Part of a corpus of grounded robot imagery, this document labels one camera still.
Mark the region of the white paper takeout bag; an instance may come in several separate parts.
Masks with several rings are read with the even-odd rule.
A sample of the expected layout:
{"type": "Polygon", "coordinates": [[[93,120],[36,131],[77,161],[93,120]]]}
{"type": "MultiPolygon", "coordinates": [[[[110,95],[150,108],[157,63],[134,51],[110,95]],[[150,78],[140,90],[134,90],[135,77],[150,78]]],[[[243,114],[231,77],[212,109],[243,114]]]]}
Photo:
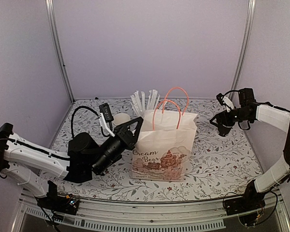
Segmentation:
{"type": "Polygon", "coordinates": [[[196,113],[189,113],[167,96],[144,113],[132,151],[131,177],[142,180],[181,182],[187,173],[195,140],[196,113]]]}

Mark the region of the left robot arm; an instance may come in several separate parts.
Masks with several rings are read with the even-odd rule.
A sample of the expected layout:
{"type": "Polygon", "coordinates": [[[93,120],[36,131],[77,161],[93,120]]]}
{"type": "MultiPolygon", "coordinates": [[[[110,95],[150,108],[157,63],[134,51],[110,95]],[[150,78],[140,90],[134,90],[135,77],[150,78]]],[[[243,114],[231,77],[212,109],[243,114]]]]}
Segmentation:
{"type": "Polygon", "coordinates": [[[99,120],[100,128],[107,130],[106,140],[97,144],[87,132],[72,134],[68,151],[59,152],[34,144],[13,132],[13,125],[0,127],[0,173],[13,178],[35,197],[42,198],[52,210],[62,206],[62,199],[54,193],[53,183],[46,183],[30,167],[44,170],[64,181],[84,183],[92,176],[103,175],[105,170],[122,158],[125,150],[133,150],[143,124],[137,117],[112,128],[114,120],[108,104],[99,106],[100,112],[86,107],[99,120]]]}

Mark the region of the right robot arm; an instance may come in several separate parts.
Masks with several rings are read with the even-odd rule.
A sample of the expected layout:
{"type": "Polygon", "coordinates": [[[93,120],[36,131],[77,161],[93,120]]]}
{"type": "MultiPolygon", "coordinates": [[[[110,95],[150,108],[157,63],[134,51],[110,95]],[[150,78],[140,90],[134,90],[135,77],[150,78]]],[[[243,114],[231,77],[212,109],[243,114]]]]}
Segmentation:
{"type": "Polygon", "coordinates": [[[239,107],[235,107],[228,93],[219,93],[216,99],[225,110],[210,119],[218,134],[225,137],[234,125],[240,126],[246,122],[248,127],[257,123],[260,135],[252,139],[260,145],[265,142],[264,151],[273,152],[278,159],[263,174],[250,181],[245,189],[240,206],[250,211],[264,198],[264,195],[284,182],[290,181],[290,110],[273,105],[270,102],[258,102],[253,89],[243,88],[235,91],[238,94],[239,107]]]}

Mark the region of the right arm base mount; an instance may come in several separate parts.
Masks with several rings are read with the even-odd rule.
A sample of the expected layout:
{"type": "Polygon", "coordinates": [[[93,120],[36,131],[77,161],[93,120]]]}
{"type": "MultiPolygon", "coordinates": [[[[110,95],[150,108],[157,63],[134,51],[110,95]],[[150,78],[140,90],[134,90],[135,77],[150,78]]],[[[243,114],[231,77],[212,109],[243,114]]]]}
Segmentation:
{"type": "Polygon", "coordinates": [[[243,195],[239,195],[238,198],[225,200],[223,198],[222,205],[226,210],[228,216],[247,213],[253,211],[250,214],[245,214],[239,217],[239,221],[246,227],[256,226],[260,218],[264,215],[265,193],[258,193],[253,187],[249,187],[245,190],[243,195]]]}

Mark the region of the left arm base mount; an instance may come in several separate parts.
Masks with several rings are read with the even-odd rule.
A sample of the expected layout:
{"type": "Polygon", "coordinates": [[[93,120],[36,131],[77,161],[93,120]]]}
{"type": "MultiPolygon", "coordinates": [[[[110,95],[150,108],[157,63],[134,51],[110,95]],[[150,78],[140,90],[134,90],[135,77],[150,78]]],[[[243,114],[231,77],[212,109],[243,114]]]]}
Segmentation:
{"type": "Polygon", "coordinates": [[[54,212],[76,215],[79,208],[79,199],[72,194],[59,196],[57,185],[50,180],[47,183],[48,192],[45,197],[37,199],[37,205],[54,212]]]}

